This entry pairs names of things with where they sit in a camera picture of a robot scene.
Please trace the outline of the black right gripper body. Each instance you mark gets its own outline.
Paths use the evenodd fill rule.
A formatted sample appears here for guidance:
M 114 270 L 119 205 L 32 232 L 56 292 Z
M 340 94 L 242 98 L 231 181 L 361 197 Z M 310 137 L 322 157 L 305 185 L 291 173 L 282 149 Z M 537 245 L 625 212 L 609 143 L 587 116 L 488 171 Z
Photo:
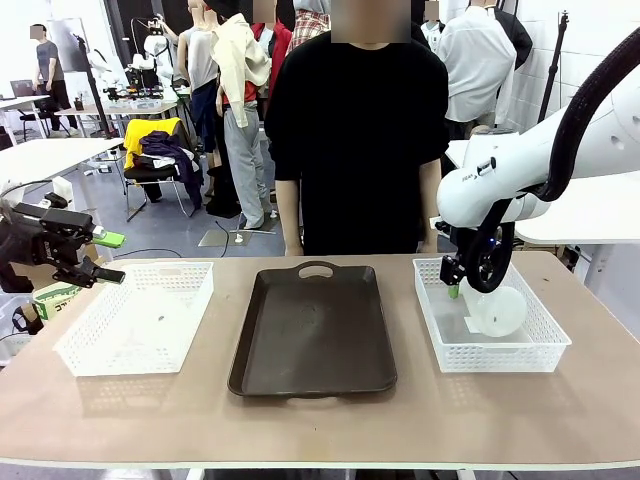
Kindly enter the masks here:
M 445 222 L 441 217 L 433 218 L 433 229 L 444 235 L 455 246 L 455 258 L 464 267 L 471 265 L 469 252 L 479 230 L 477 228 L 457 228 Z M 480 244 L 479 263 L 481 265 L 496 263 L 496 253 L 500 247 L 500 228 L 489 233 Z

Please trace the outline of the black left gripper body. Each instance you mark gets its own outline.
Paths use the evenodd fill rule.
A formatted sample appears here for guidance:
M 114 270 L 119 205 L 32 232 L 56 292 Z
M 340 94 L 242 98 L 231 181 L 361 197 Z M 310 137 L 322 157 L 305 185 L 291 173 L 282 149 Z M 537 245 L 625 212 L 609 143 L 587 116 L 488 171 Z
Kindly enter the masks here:
M 84 254 L 93 242 L 89 214 L 1 202 L 1 265 L 50 265 L 62 272 L 92 274 L 94 261 Z

